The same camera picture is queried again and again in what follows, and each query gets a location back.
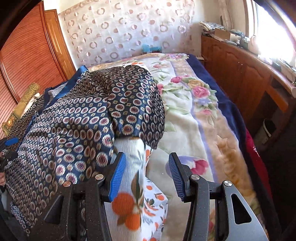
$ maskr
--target trash can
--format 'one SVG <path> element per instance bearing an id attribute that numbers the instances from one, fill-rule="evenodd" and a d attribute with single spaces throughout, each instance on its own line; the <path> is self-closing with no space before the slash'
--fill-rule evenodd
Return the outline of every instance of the trash can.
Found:
<path id="1" fill-rule="evenodd" d="M 256 147 L 259 147 L 265 144 L 268 139 L 271 137 L 272 133 L 276 130 L 276 126 L 272 120 L 264 119 L 263 125 L 260 130 L 257 132 L 254 138 L 254 144 Z"/>

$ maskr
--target wooden wardrobe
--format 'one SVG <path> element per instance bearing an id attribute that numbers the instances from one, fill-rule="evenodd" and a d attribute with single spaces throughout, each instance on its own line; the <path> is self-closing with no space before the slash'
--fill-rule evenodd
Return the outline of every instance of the wooden wardrobe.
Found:
<path id="1" fill-rule="evenodd" d="M 31 83 L 39 84 L 43 93 L 75 73 L 56 12 L 44 11 L 43 2 L 36 5 L 1 49 L 0 67 L 1 125 Z"/>

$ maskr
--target patterned garment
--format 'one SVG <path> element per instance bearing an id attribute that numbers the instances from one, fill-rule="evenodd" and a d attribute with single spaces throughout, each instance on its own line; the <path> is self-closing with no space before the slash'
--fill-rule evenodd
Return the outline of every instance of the patterned garment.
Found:
<path id="1" fill-rule="evenodd" d="M 21 139 L 33 116 L 19 157 L 6 169 L 8 191 L 27 233 L 58 185 L 87 181 L 110 163 L 117 153 L 115 138 L 139 137 L 156 148 L 164 130 L 158 88 L 139 66 L 86 71 L 77 82 L 68 81 L 49 105 L 44 99 L 46 93 L 37 100 L 37 109 L 44 102 L 43 108 L 30 111 L 14 129 L 13 136 Z"/>

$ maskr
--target white curtain with circle pattern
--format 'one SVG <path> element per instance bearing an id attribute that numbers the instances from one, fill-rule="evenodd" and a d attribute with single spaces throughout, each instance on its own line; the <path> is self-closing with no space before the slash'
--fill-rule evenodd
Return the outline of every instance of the white curtain with circle pattern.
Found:
<path id="1" fill-rule="evenodd" d="M 192 51 L 193 0 L 86 0 L 59 14 L 76 67 L 141 54 L 142 45 L 163 53 Z"/>

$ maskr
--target slatted red wood panel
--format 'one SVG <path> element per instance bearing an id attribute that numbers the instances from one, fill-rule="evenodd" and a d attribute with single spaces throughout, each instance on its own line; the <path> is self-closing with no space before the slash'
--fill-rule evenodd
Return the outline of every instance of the slatted red wood panel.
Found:
<path id="1" fill-rule="evenodd" d="M 40 6 L 34 7 L 12 32 L 1 50 L 9 79 L 21 97 L 36 82 L 40 93 L 63 82 L 44 33 Z"/>
<path id="2" fill-rule="evenodd" d="M 4 78 L 0 74 L 0 128 L 2 123 L 7 121 L 10 113 L 12 112 L 13 108 L 16 107 L 16 101 L 11 95 Z M 0 130 L 0 139 L 4 137 L 4 132 Z"/>

